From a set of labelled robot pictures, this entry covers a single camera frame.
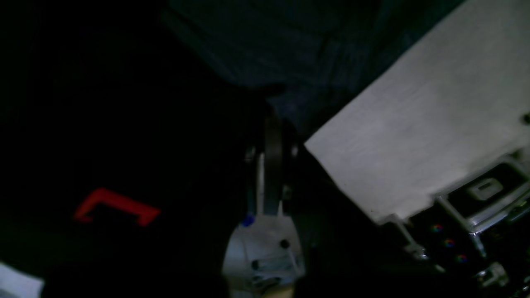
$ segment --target chrome trim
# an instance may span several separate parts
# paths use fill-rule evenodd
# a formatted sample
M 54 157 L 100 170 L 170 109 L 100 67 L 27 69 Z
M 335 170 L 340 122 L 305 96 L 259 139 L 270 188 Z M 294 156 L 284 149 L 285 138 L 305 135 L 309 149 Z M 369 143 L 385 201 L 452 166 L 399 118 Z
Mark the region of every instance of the chrome trim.
M 479 233 L 469 233 L 469 238 L 471 239 L 471 242 L 473 242 L 473 246 L 479 251 L 480 255 L 485 258 L 487 256 L 486 249 L 484 248 L 484 244 L 482 244 L 482 240 L 480 240 Z
M 530 190 L 530 182 L 524 183 L 519 188 L 509 193 L 506 197 L 502 198 L 495 204 L 490 205 L 481 212 L 478 212 L 467 218 L 471 225 L 476 226 L 488 218 L 495 216 L 496 213 L 502 209 L 510 206 L 513 202 L 517 201 L 521 196 Z
M 425 247 L 421 246 L 419 243 L 416 242 L 416 240 L 414 240 L 409 230 L 407 230 L 407 228 L 403 224 L 403 221 L 396 214 L 391 214 L 385 217 L 383 220 L 379 222 L 379 224 L 383 225 L 389 222 L 395 224 L 397 226 L 397 229 L 401 232 L 401 234 L 403 234 L 405 239 L 409 242 L 408 245 L 403 247 L 403 250 L 405 252 L 412 255 L 412 257 L 418 261 L 425 261 L 429 259 L 429 256 L 426 253 Z
M 530 213 L 530 204 L 528 206 L 526 206 L 521 212 L 518 212 L 516 214 L 512 214 L 510 213 L 510 218 L 508 219 L 510 222 L 515 222 L 515 221 L 518 221 L 521 217 L 527 215 L 528 213 Z
M 451 205 L 447 199 L 447 196 L 449 193 L 462 187 L 462 185 L 472 182 L 481 175 L 503 163 L 510 165 L 515 171 L 524 176 L 527 180 L 530 180 L 530 175 L 525 172 L 523 167 L 519 165 L 519 163 L 511 156 L 505 155 L 484 167 L 480 172 L 469 175 L 468 177 L 435 194 L 435 201 L 439 202 L 442 207 L 460 223 L 462 228 L 466 229 L 470 233 L 475 233 L 477 237 L 478 234 L 482 233 L 508 216 L 508 213 L 514 209 L 518 203 L 522 203 L 522 201 L 528 199 L 527 195 L 530 193 L 530 181 L 514 189 L 506 197 L 487 207 L 485 210 L 475 213 L 467 218 L 464 218 L 455 209 L 455 207 Z

